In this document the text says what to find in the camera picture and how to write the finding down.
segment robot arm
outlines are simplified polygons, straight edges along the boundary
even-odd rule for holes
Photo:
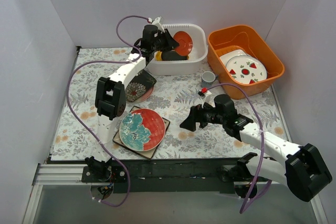
[[[117,121],[117,116],[121,116],[126,107],[125,87],[131,80],[148,65],[154,58],[156,51],[171,51],[179,46],[167,29],[162,26],[162,17],[158,17],[146,25],[142,32],[142,38],[135,42],[135,46],[141,50],[142,57],[139,57],[138,51],[133,49],[128,58],[130,63],[122,65],[116,72],[110,76],[101,77],[97,83],[97,92],[95,106],[98,113],[98,138],[103,144],[112,140]],[[93,154],[98,161],[110,159],[100,146]]]
[[[208,103],[191,107],[189,116],[180,127],[195,131],[196,122],[200,123],[200,128],[204,128],[208,123],[221,124],[228,135],[260,149],[261,136],[258,125],[238,114],[228,95],[220,94],[214,101],[215,107]],[[310,201],[332,181],[332,176],[315,146],[290,143],[269,132],[265,132],[264,137],[265,153],[275,160],[265,158],[259,176],[288,186],[291,192],[303,201]],[[241,158],[228,174],[241,178],[254,176],[258,163],[257,154],[249,153]]]

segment white dish rack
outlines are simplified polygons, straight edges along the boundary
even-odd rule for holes
[[[199,26],[193,24],[165,24],[172,37],[178,31],[189,34],[193,40],[193,49],[188,60],[158,61],[156,57],[148,64],[147,69],[156,76],[179,76],[197,72],[201,68],[202,60],[208,54],[205,33]]]

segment blue floral pattern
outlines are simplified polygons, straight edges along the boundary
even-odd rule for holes
[[[92,60],[126,60],[130,48],[85,48],[80,49],[76,66]],[[83,67],[74,75],[70,86],[70,102],[79,117],[94,131],[98,130],[98,116],[95,107],[97,81],[107,77],[120,67],[119,64],[91,64]],[[204,129],[188,132],[179,124],[188,116],[190,107],[202,102],[196,91],[201,88],[201,75],[211,71],[205,60],[199,71],[184,76],[154,76],[157,83],[152,95],[137,104],[127,103],[121,120],[134,105],[152,109],[160,116],[171,121],[164,139],[159,145],[153,159],[156,158],[219,158],[242,157],[248,152],[259,153],[254,147],[241,143],[228,136],[219,125],[209,124]],[[224,93],[221,87],[211,90],[213,97]],[[250,97],[264,125],[264,129],[284,140],[287,136],[272,89]],[[255,120],[254,113],[246,99],[235,101],[238,113]],[[57,132],[51,149],[53,161],[82,161],[90,157],[97,148],[96,140],[74,118],[69,108],[64,106]],[[119,159],[142,159],[130,150],[114,144],[106,148]]]
[[[150,140],[151,131],[142,125],[141,114],[128,113],[120,124],[120,139],[128,148],[143,151],[143,144]]]

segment ceramic dish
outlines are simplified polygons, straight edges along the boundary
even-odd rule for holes
[[[145,152],[160,144],[165,134],[165,125],[155,111],[138,109],[123,118],[119,134],[120,140],[129,149]]]
[[[139,103],[139,102],[143,102],[145,100],[147,100],[151,94],[153,93],[154,91],[154,87],[151,87],[150,90],[148,90],[143,96],[139,97],[138,99],[136,99],[134,102],[129,102],[127,101],[128,103]]]
[[[234,50],[232,52],[228,52],[227,54],[224,54],[220,56],[221,62],[226,66],[227,62],[231,60],[233,57],[239,56],[239,55],[246,55],[244,51],[241,49]]]
[[[175,39],[180,45],[175,48],[175,51],[181,56],[187,56],[193,49],[193,40],[190,35],[185,31],[178,31],[173,39]]]
[[[242,84],[253,84],[267,79],[265,66],[250,55],[233,57],[227,62],[226,69],[235,81]]]

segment orange tub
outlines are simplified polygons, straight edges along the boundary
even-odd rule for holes
[[[233,83],[241,87],[249,96],[264,92],[285,71],[284,64],[268,47],[257,32],[246,25],[232,26],[212,32],[208,37],[207,59],[220,82]],[[264,64],[267,79],[252,84],[235,81],[220,60],[220,56],[241,49]],[[244,98],[242,92],[235,87],[222,86],[225,92],[235,100]]]

